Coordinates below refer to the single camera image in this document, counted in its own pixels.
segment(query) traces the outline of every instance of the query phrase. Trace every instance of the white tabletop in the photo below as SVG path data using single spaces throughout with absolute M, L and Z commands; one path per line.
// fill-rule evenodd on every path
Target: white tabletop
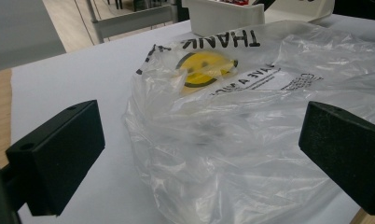
M 333 15 L 318 24 L 375 41 L 375 21 Z M 60 217 L 31 217 L 24 206 L 23 223 L 167 223 L 134 170 L 122 114 L 131 95 L 130 78 L 152 46 L 194 37 L 185 21 L 13 68 L 12 142 L 66 107 L 92 99 L 99 103 L 106 142 Z M 348 223 L 358 209 L 339 191 L 305 223 Z

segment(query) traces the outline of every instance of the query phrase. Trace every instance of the chair backrest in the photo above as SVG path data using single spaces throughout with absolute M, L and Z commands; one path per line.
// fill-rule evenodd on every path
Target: chair backrest
M 100 43 L 104 43 L 104 38 L 113 35 L 121 35 L 167 21 L 177 21 L 176 4 L 173 4 L 173 1 L 169 6 L 154 7 L 99 21 L 95 17 L 91 0 L 86 0 L 86 2 L 88 4 L 91 22 L 93 23 Z

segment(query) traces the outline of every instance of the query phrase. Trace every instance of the table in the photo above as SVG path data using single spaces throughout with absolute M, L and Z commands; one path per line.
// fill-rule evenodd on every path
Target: table
M 347 29 L 348 30 L 349 29 L 348 25 L 350 25 L 351 27 L 356 27 L 354 25 L 357 25 L 357 24 L 359 25 L 360 22 L 363 22 L 364 24 L 373 24 L 373 26 L 363 27 L 362 30 L 364 30 L 365 32 L 362 32 L 362 30 L 353 30 L 353 31 L 358 32 L 358 34 L 363 36 L 364 38 L 375 41 L 375 35 L 368 32 L 368 30 L 370 30 L 370 27 L 375 29 L 375 21 L 365 21 L 365 20 L 351 19 L 351 18 L 333 15 L 330 18 L 321 21 L 319 24 L 327 26 L 327 27 L 332 27 L 334 29 L 341 29 L 341 30 Z M 10 97 L 11 96 L 10 79 L 12 78 L 12 74 L 14 76 L 16 76 L 17 74 L 19 74 L 21 72 L 24 73 L 27 70 L 29 70 L 29 71 L 33 72 L 33 76 L 39 78 L 36 81 L 38 83 L 40 83 L 41 82 L 40 78 L 42 76 L 46 75 L 46 74 L 41 74 L 41 73 L 46 72 L 46 71 L 42 70 L 41 68 L 42 67 L 48 67 L 48 66 L 51 67 L 51 64 L 55 63 L 56 61 L 57 61 L 56 64 L 57 63 L 66 63 L 68 61 L 71 61 L 71 60 L 74 61 L 76 59 L 78 59 L 79 61 L 87 61 L 87 60 L 90 61 L 90 60 L 93 60 L 93 59 L 98 59 L 94 55 L 94 53 L 100 54 L 100 55 L 97 55 L 97 56 L 102 56 L 101 54 L 103 54 L 104 52 L 111 52 L 111 54 L 113 54 L 113 53 L 115 53 L 115 48 L 117 48 L 120 51 L 123 51 L 123 50 L 126 50 L 126 49 L 131 49 L 131 45 L 134 46 L 133 43 L 135 43 L 135 49 L 138 52 L 137 54 L 139 54 L 139 56 L 137 56 L 137 59 L 139 59 L 141 61 L 134 62 L 130 59 L 128 61 L 128 63 L 132 63 L 132 66 L 129 66 L 129 68 L 123 68 L 123 66 L 118 66 L 117 69 L 110 69 L 110 71 L 108 71 L 108 72 L 121 72 L 121 71 L 124 70 L 124 72 L 127 75 L 129 75 L 129 74 L 132 74 L 134 69 L 139 67 L 139 65 L 142 63 L 142 59 L 145 58 L 145 56 L 148 52 L 148 49 L 150 49 L 150 47 L 153 43 L 162 44 L 162 43 L 170 42 L 171 40 L 182 40 L 182 39 L 187 39 L 187 38 L 191 38 L 191 37 L 194 37 L 194 36 L 195 35 L 193 35 L 190 32 L 189 22 L 186 21 L 186 22 L 178 23 L 176 25 L 169 26 L 169 27 L 164 27 L 164 28 L 159 29 L 159 30 L 154 30 L 154 31 L 151 31 L 149 33 L 139 34 L 139 35 L 135 35 L 134 37 L 110 42 L 110 43 L 107 43 L 107 44 L 103 44 L 101 46 L 93 47 L 91 49 L 85 49 L 85 50 L 70 54 L 68 56 L 56 57 L 54 59 L 45 60 L 45 61 L 41 61 L 41 62 L 38 62 L 38 63 L 27 64 L 26 66 L 12 68 L 12 69 L 8 69 L 8 70 L 0 72 L 0 166 L 3 166 L 7 163 L 6 158 L 3 156 L 3 150 L 5 150 L 5 148 L 7 148 L 10 145 L 10 142 L 14 142 L 14 141 L 18 140 L 19 138 L 21 138 L 21 136 L 24 133 L 31 131 L 35 127 L 35 125 L 39 125 L 44 121 L 44 120 L 38 120 L 38 121 L 34 122 L 34 124 L 32 124 L 32 123 L 24 123 L 25 122 L 24 120 L 13 120 L 13 118 L 11 118 L 12 119 L 12 128 L 15 129 L 15 132 L 17 130 L 17 132 L 13 133 L 13 130 L 12 131 L 10 130 L 10 128 L 9 128 L 10 127 L 10 115 L 11 115 L 11 113 L 10 113 L 11 106 L 10 105 L 11 105 L 11 102 L 12 102 L 12 99 Z M 121 57 L 120 61 L 123 62 L 122 60 L 125 59 L 125 58 L 129 58 L 129 56 L 125 55 L 125 56 Z M 68 65 L 69 66 L 68 69 L 71 69 L 71 66 L 72 66 L 72 67 L 78 67 L 81 70 L 87 71 L 87 69 L 84 69 L 84 67 L 79 67 L 79 66 L 82 65 L 82 64 L 79 63 L 79 61 L 74 61 L 75 65 L 73 65 L 72 63 L 70 65 Z M 90 68 L 90 70 L 95 69 L 95 66 L 89 66 L 89 68 Z M 68 69 L 67 69 L 67 71 L 71 72 L 70 75 L 72 75 L 73 72 L 76 72 L 76 70 L 74 70 L 74 69 L 72 69 L 72 70 L 68 70 Z M 127 87 L 126 90 L 124 90 L 123 92 L 126 92 L 126 94 L 129 94 L 130 89 L 128 89 L 128 87 Z M 68 102 L 68 99 L 65 99 L 65 101 L 66 101 L 67 105 L 70 105 L 70 103 L 72 103 L 72 102 Z M 49 104 L 47 102 L 35 102 L 35 103 L 38 104 L 38 105 Z M 42 107 L 42 109 L 44 110 L 43 113 L 50 113 L 50 111 L 58 112 L 58 111 L 61 111 L 64 108 L 65 107 L 63 107 L 63 108 L 58 108 L 57 106 L 52 107 L 51 105 L 47 106 L 46 108 Z M 120 158 L 119 156 L 116 158 L 116 160 L 121 160 L 121 161 L 123 161 L 123 160 L 127 161 L 127 160 L 130 160 L 130 159 L 131 158 L 129 158 L 129 157 Z M 105 169 L 109 172 L 116 172 L 118 174 L 120 173 L 120 175 L 124 177 L 123 180 L 133 182 L 133 184 L 130 185 L 130 187 L 133 186 L 134 188 L 138 188 L 138 189 L 141 190 L 140 195 L 132 195 L 133 198 L 134 198 L 133 201 L 131 201 L 132 197 L 130 197 L 129 195 L 122 195 L 121 197 L 120 197 L 120 195 L 117 195 L 117 194 L 113 195 L 114 197 L 120 197 L 120 202 L 126 202 L 125 200 L 128 199 L 129 201 L 127 201 L 127 203 L 137 203 L 137 202 L 134 202 L 134 201 L 139 201 L 138 203 L 153 204 L 153 202 L 151 202 L 150 200 L 146 200 L 146 197 L 150 198 L 151 193 L 148 192 L 147 189 L 142 187 L 142 184 L 139 182 L 137 176 L 135 176 L 135 175 L 129 176 L 127 173 L 125 173 L 125 171 L 113 170 L 112 167 L 107 167 L 107 165 L 104 164 L 104 163 L 100 164 L 100 163 L 96 162 L 96 164 L 94 164 L 94 166 L 102 166 L 103 169 Z M 98 182 L 97 180 L 94 180 L 94 179 L 90 178 L 90 176 L 92 176 L 92 175 L 98 175 L 98 174 L 93 174 L 93 173 L 96 173 L 96 172 L 99 172 L 99 171 L 102 170 L 102 169 L 100 169 L 98 167 L 94 167 L 94 166 L 93 166 L 93 168 L 94 168 L 93 171 L 90 171 L 90 173 L 88 174 L 88 177 L 87 177 L 88 180 L 84 180 L 84 182 L 86 182 L 86 183 L 84 183 L 84 186 L 88 186 L 89 184 L 93 184 L 93 185 L 96 185 L 94 187 L 98 188 L 98 190 L 103 190 L 103 189 L 101 189 L 101 183 L 102 182 Z M 123 168 L 126 168 L 126 170 L 130 170 L 130 171 L 133 170 L 132 168 L 129 168 L 128 166 L 123 166 Z M 111 189 L 107 189 L 107 190 L 119 190 L 119 188 L 118 188 L 118 186 L 114 186 Z M 83 198 L 90 198 L 91 197 L 91 195 L 85 195 L 86 197 L 82 197 L 82 194 L 84 194 L 84 191 L 82 191 L 82 190 L 77 191 L 76 194 L 79 194 L 79 195 L 77 197 L 74 196 L 73 200 L 70 202 L 71 205 L 68 205 L 70 208 L 74 207 L 74 209 L 78 209 L 78 208 L 75 208 L 75 206 L 78 203 L 85 203 L 86 201 L 77 202 L 76 200 L 82 200 Z M 106 204 L 107 200 L 110 201 L 109 195 L 106 196 L 104 198 L 104 201 L 100 202 L 100 203 Z M 154 223 L 153 219 L 152 219 L 153 217 L 155 217 L 159 221 L 165 222 L 165 220 L 160 216 L 160 214 L 157 213 L 154 210 L 145 210 L 145 212 L 132 211 L 131 208 L 124 206 L 123 209 L 122 209 L 123 211 L 121 211 L 120 209 L 118 209 L 118 207 L 121 207 L 121 205 L 118 205 L 118 204 L 117 204 L 117 206 L 115 206 L 114 204 L 110 204 L 110 205 L 112 206 L 113 209 L 117 209 L 117 211 L 119 211 L 121 213 L 121 216 L 123 217 L 123 221 L 125 221 L 125 223 L 133 223 L 133 222 L 136 222 L 136 223 Z M 27 220 L 33 221 L 33 223 L 36 223 L 36 222 L 40 223 L 43 220 L 46 220 L 47 222 L 51 222 L 51 223 L 56 222 L 56 219 L 46 219 L 45 217 L 44 218 L 42 218 L 42 217 L 34 218 L 33 220 L 31 220 L 29 217 L 27 217 L 26 208 L 22 208 L 22 210 L 24 210 L 24 211 L 22 211 L 23 212 L 23 217 L 22 217 L 23 222 L 26 218 L 28 218 Z M 68 214 L 68 210 L 69 209 L 66 209 L 64 213 L 66 213 L 65 216 L 70 217 L 71 214 Z M 94 210 L 98 210 L 98 213 L 106 213 L 107 212 L 106 206 L 104 208 L 96 208 Z M 95 216 L 93 214 L 88 214 L 87 212 L 85 213 L 84 211 L 79 211 L 79 212 L 82 212 L 82 214 L 85 214 L 85 216 L 91 217 L 93 220 L 95 220 L 95 222 L 101 221 L 101 220 L 97 220 L 96 219 L 97 216 Z M 130 215 L 131 213 L 137 213 L 137 212 L 140 213 L 141 216 L 143 216 L 143 217 L 140 217 L 140 220 L 137 220 L 136 218 L 133 218 L 133 217 L 128 217 L 128 215 Z M 74 220 L 74 223 L 79 223 L 78 217 L 76 219 L 70 219 L 70 220 Z M 57 221 L 63 221 L 63 216 L 59 217 L 57 219 Z M 108 221 L 109 222 L 107 222 L 107 223 L 114 223 L 114 222 L 118 222 L 119 220 L 111 219 L 111 220 L 108 220 Z M 363 211 L 359 211 L 359 213 L 356 215 L 356 217 L 354 218 L 352 223 L 375 223 L 375 217 L 367 216 Z

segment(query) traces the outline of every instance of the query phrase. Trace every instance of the tiled floor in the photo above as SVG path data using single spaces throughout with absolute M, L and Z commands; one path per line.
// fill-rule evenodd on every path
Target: tiled floor
M 132 0 L 123 0 L 123 9 L 116 9 L 114 0 L 110 5 L 106 0 L 91 0 L 97 19 L 107 19 L 118 15 L 133 13 Z M 67 52 L 91 47 L 99 44 L 90 21 L 86 0 L 43 0 L 56 31 Z M 106 41 L 137 34 L 155 27 L 113 36 Z

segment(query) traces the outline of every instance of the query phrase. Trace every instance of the translucent plastic bag with smiley face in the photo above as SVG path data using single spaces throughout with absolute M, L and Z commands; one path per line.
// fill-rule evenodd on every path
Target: translucent plastic bag with smiley face
M 341 189 L 299 149 L 309 101 L 375 123 L 375 43 L 282 21 L 155 46 L 125 119 L 159 210 L 173 223 L 326 223 Z

